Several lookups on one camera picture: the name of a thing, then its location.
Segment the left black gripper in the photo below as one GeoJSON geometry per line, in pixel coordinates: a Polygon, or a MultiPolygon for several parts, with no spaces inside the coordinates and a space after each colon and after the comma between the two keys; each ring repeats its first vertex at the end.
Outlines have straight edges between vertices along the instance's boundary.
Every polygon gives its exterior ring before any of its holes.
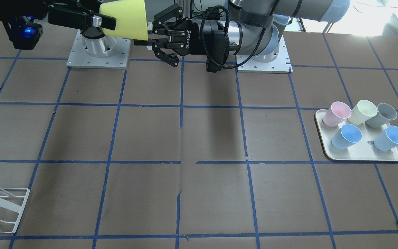
{"type": "Polygon", "coordinates": [[[183,9],[177,4],[167,7],[154,15],[153,23],[147,23],[149,33],[165,35],[166,38],[134,40],[135,46],[153,46],[153,52],[163,62],[177,67],[177,55],[206,55],[207,68],[223,68],[208,52],[206,39],[213,30],[223,30],[227,36],[227,23],[212,19],[196,22],[183,17],[183,9]]]}

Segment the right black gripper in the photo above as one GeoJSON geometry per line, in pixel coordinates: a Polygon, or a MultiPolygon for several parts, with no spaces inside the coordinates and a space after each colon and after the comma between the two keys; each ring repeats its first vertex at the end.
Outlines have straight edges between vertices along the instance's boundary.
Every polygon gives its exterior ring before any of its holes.
{"type": "Polygon", "coordinates": [[[116,18],[98,14],[99,0],[0,0],[4,28],[10,33],[35,33],[41,27],[35,20],[88,30],[101,27],[116,30],[116,18]]]}

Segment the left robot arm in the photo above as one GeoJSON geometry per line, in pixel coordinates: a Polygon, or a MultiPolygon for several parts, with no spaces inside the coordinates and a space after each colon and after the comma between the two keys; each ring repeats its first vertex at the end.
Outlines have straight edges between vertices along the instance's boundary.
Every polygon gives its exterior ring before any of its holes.
{"type": "Polygon", "coordinates": [[[206,71],[216,73],[276,53],[292,18],[335,23],[349,6],[349,0],[227,0],[191,19],[175,3],[148,25],[149,33],[160,38],[135,40],[134,45],[147,46],[173,67],[180,56],[205,55],[206,71]]]}

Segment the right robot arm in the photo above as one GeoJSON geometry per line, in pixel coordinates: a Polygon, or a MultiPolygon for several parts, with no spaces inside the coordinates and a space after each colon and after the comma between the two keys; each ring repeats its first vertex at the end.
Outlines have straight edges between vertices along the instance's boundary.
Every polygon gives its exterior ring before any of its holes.
{"type": "Polygon", "coordinates": [[[43,34],[36,19],[77,29],[85,51],[106,57],[115,46],[104,30],[115,30],[116,19],[101,14],[102,0],[0,0],[0,20],[15,49],[32,50],[43,34]]]}

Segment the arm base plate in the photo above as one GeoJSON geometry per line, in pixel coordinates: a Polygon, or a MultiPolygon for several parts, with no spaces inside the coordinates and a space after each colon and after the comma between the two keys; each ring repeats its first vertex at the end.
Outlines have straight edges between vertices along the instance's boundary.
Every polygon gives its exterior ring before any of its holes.
{"type": "Polygon", "coordinates": [[[253,56],[244,65],[238,67],[237,70],[242,73],[292,73],[292,63],[284,36],[280,39],[276,49],[272,53],[253,56]]]}
{"type": "Polygon", "coordinates": [[[126,70],[132,41],[112,36],[91,39],[78,32],[66,65],[70,68],[126,70]]]}

